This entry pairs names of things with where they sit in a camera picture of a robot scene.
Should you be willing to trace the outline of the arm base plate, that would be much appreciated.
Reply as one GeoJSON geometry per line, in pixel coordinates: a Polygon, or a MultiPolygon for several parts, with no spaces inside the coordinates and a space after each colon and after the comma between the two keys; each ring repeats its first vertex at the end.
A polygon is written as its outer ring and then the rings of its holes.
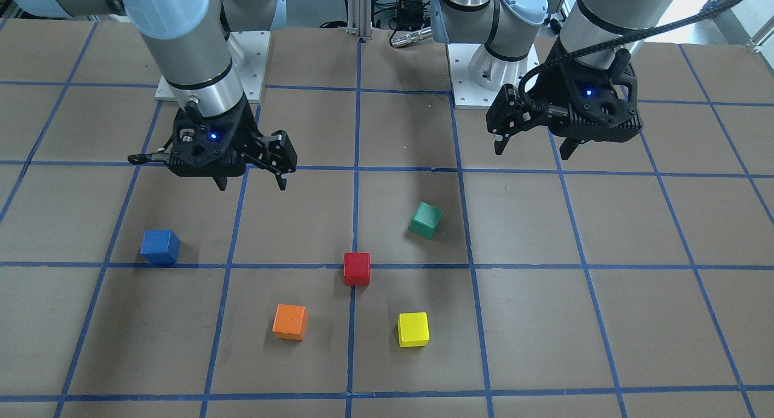
{"type": "Polygon", "coordinates": [[[162,77],[158,82],[155,99],[176,101],[184,105],[185,101],[196,97],[201,109],[210,115],[232,108],[242,95],[246,96],[249,103],[261,103],[271,33],[267,30],[234,32],[230,33],[227,43],[232,67],[223,85],[211,85],[199,91],[182,90],[172,87],[162,77]]]}
{"type": "Polygon", "coordinates": [[[447,55],[454,106],[459,109],[489,109],[503,85],[517,87],[539,65],[534,45],[517,62],[495,59],[482,44],[448,44],[447,55]]]}

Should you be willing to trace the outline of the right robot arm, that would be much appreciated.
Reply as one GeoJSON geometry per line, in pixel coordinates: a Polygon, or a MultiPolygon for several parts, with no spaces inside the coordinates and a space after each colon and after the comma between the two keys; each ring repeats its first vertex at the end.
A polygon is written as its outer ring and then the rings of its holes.
{"type": "Polygon", "coordinates": [[[246,60],[234,38],[284,27],[285,0],[13,1],[45,18],[126,16],[138,30],[179,109],[165,145],[131,154],[131,165],[161,163],[179,177],[211,178],[221,191],[254,165],[287,188],[298,154],[287,131],[259,131],[239,76],[246,60]]]}

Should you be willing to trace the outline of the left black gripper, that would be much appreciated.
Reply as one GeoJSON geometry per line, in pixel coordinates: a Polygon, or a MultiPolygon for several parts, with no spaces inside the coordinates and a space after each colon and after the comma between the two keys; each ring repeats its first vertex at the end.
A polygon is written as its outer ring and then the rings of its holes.
{"type": "Polygon", "coordinates": [[[493,134],[495,154],[503,154],[515,134],[546,126],[551,134],[565,139],[559,145],[559,158],[569,160],[582,140],[568,130],[570,95],[563,74],[537,74],[534,87],[524,95],[519,93],[519,85],[503,85],[487,110],[487,131],[493,134]]]}

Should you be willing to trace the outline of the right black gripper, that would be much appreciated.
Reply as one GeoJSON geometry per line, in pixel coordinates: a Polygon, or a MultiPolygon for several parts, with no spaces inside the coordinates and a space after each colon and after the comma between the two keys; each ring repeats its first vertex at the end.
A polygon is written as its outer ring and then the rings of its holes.
{"type": "Polygon", "coordinates": [[[176,114],[176,175],[215,177],[221,192],[229,177],[246,171],[241,154],[248,149],[248,163],[275,176],[281,191],[287,189],[288,175],[298,169],[298,154],[287,131],[259,136],[254,115],[246,98],[224,114],[204,117],[192,101],[176,114]]]}

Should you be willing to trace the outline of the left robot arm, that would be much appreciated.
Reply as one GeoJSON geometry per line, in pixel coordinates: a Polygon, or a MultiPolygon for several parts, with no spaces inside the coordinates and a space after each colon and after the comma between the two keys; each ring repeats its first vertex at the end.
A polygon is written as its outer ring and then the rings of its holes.
{"type": "Polygon", "coordinates": [[[433,38],[475,46],[468,73],[486,101],[496,154],[537,126],[563,140],[561,159],[588,142],[625,143],[642,132],[631,58],[672,0],[576,0],[542,62],[535,42],[550,0],[429,0],[433,38]]]}

